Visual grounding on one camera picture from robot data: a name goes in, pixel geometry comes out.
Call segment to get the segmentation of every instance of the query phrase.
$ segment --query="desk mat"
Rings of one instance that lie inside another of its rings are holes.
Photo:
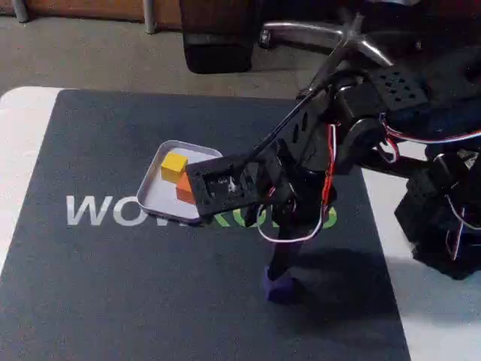
[[[408,360],[358,169],[293,271],[309,290],[296,306],[265,301],[271,244],[242,212],[192,228],[134,202],[162,142],[243,153],[292,105],[62,91],[2,272],[2,359]]]

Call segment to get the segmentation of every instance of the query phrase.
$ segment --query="screw hole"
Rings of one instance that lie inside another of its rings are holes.
[[[299,139],[299,125],[294,126],[294,132],[292,133],[292,143],[297,143]]]
[[[307,112],[304,113],[304,116],[302,117],[302,127],[301,130],[305,132],[307,129]]]

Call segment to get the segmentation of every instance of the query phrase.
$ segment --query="wooden block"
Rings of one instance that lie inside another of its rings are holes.
[[[187,160],[186,156],[180,154],[172,152],[167,154],[161,165],[162,179],[177,184],[182,173],[186,170]]]
[[[187,177],[187,173],[184,172],[182,174],[175,190],[177,192],[177,199],[182,202],[195,205],[194,195],[192,194],[192,188],[190,187],[189,177]]]

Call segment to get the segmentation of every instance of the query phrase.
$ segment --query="purple object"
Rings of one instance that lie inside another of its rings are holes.
[[[268,277],[268,270],[269,267],[266,267],[262,278],[266,299],[282,304],[297,302],[301,283],[293,278],[289,272],[273,281]]]

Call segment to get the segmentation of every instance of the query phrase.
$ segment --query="white tray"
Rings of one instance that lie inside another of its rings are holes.
[[[182,141],[166,141],[157,150],[156,156],[145,174],[137,192],[138,204],[148,214],[184,223],[197,223],[200,217],[197,207],[177,199],[176,185],[162,179],[160,168],[170,152],[186,156],[188,164],[219,158],[222,154],[214,149]]]

